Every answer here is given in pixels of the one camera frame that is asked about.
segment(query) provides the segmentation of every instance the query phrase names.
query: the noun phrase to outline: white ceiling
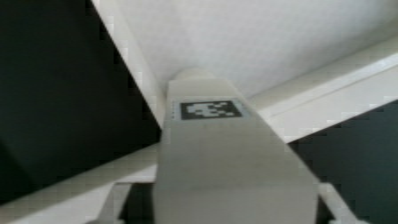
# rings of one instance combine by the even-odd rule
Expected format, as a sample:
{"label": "white ceiling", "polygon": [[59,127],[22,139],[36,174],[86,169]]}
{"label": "white ceiling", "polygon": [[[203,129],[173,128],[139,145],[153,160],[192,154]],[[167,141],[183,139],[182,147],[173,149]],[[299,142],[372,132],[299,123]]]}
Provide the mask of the white ceiling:
{"label": "white ceiling", "polygon": [[119,0],[162,87],[206,68],[247,96],[398,34],[398,0]]}

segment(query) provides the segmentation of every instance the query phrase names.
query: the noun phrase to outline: black surface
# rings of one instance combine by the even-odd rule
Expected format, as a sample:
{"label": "black surface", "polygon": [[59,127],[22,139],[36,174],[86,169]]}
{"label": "black surface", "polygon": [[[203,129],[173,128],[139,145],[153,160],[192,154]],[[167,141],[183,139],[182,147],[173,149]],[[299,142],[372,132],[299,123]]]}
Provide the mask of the black surface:
{"label": "black surface", "polygon": [[126,224],[153,224],[153,183],[135,183],[119,219]]}
{"label": "black surface", "polygon": [[0,204],[158,142],[91,1],[0,2]]}
{"label": "black surface", "polygon": [[292,143],[357,217],[398,223],[398,102]]}

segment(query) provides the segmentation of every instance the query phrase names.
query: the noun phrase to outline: white frame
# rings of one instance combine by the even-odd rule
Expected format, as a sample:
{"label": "white frame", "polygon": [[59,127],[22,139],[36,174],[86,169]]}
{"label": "white frame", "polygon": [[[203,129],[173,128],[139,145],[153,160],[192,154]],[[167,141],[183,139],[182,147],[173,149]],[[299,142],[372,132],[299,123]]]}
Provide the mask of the white frame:
{"label": "white frame", "polygon": [[[166,93],[123,18],[118,0],[93,0],[93,2],[162,126]],[[398,38],[251,99],[286,143],[398,99],[397,65]],[[304,91],[297,91],[315,79],[320,80],[318,84],[306,86]],[[98,216],[114,183],[153,181],[157,147],[158,145],[150,146],[9,203],[0,208],[0,223],[89,222]]]}

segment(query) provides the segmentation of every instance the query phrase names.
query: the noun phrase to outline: dark wall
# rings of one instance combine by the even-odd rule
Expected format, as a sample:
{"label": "dark wall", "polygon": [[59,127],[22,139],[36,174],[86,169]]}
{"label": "dark wall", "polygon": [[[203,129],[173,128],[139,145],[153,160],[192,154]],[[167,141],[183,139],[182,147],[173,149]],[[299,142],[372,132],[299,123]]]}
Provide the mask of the dark wall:
{"label": "dark wall", "polygon": [[0,203],[158,142],[84,0],[0,2]]}
{"label": "dark wall", "polygon": [[398,102],[292,143],[357,216],[398,223]]}

